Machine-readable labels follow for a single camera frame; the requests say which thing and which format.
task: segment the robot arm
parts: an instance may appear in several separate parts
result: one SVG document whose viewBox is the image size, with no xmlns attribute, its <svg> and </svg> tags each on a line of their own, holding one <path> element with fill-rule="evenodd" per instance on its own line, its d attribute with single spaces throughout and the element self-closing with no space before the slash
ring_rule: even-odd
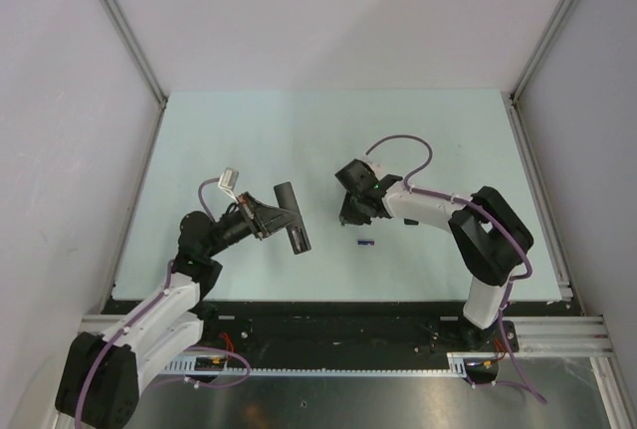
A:
<svg viewBox="0 0 637 429">
<path fill-rule="evenodd" d="M 231 195 L 236 205 L 218 221 L 203 212 L 186 215 L 166 283 L 103 334 L 83 332 L 73 341 L 56 408 L 73 417 L 82 402 L 82 422 L 97 429 L 124 427 L 150 381 L 201 339 L 203 321 L 190 311 L 219 278 L 222 266 L 213 259 L 216 255 L 251 235 L 263 240 L 284 228 L 295 254 L 308 251 L 310 242 L 292 185 L 277 185 L 275 194 L 279 208 L 246 192 Z M 82 400 L 92 369 L 97 370 Z"/>
<path fill-rule="evenodd" d="M 493 329 L 509 278 L 522 262 L 500 232 L 485 229 L 481 215 L 454 199 L 447 200 L 444 194 L 408 191 L 402 177 L 387 174 L 366 158 L 353 160 L 336 178 L 347 192 L 339 215 L 343 225 L 370 224 L 372 218 L 398 218 L 406 224 L 423 223 L 450 232 L 473 275 L 463 322 L 477 331 Z M 525 252 L 529 250 L 533 244 L 531 233 L 497 190 L 483 187 L 465 198 L 471 199 L 507 228 Z"/>
</svg>

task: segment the wall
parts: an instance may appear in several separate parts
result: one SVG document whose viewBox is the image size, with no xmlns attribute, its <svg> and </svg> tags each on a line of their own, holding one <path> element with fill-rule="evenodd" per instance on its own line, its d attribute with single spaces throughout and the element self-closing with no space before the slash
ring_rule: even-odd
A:
<svg viewBox="0 0 637 429">
<path fill-rule="evenodd" d="M 0 0 L 0 15 L 0 427 L 35 428 L 106 282 L 158 108 L 98 0 Z"/>
<path fill-rule="evenodd" d="M 119 0 L 168 91 L 509 91 L 559 0 Z"/>
<path fill-rule="evenodd" d="M 522 109 L 575 282 L 605 315 L 637 400 L 635 29 L 635 0 L 581 0 Z"/>
</svg>

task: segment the metal floor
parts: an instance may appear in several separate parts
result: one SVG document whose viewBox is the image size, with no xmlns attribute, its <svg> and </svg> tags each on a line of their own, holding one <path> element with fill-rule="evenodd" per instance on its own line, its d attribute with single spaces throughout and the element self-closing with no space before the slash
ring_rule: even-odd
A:
<svg viewBox="0 0 637 429">
<path fill-rule="evenodd" d="M 148 390 L 126 429 L 610 428 L 588 359 L 522 364 L 548 405 L 456 378 L 253 377 L 219 391 Z M 499 379 L 517 380 L 509 363 Z"/>
</svg>

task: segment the white table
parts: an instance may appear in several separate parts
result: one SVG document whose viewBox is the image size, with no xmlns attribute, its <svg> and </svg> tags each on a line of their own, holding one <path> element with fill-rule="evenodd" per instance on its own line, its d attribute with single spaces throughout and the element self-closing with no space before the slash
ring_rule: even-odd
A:
<svg viewBox="0 0 637 429">
<path fill-rule="evenodd" d="M 334 173 L 377 139 L 413 133 L 434 148 L 412 180 L 451 193 L 498 188 L 530 228 L 535 273 L 516 284 L 517 301 L 560 299 L 555 273 L 500 92 L 495 90 L 176 93 L 170 97 L 113 290 L 145 298 L 177 250 L 179 222 L 199 209 L 197 187 L 226 166 L 237 191 L 276 204 L 272 187 L 292 181 L 313 249 L 295 256 L 285 231 L 247 239 L 218 256 L 224 265 L 207 300 L 464 300 L 471 275 L 450 234 L 402 221 L 341 227 L 344 191 Z M 426 151 L 391 141 L 373 158 L 404 175 Z M 230 203 L 205 192 L 219 216 Z M 374 246 L 358 246 L 359 238 Z"/>
</svg>

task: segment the reflective metal surface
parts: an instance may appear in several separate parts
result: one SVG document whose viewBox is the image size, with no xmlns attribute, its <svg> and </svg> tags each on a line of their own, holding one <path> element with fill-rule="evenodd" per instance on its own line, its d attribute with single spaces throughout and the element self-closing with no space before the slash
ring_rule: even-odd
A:
<svg viewBox="0 0 637 429">
<path fill-rule="evenodd" d="M 126 429 L 610 428 L 588 359 L 523 367 L 548 399 L 450 378 L 254 377 L 229 389 L 179 383 L 144 393 Z M 499 379 L 516 379 L 509 363 Z"/>
</svg>

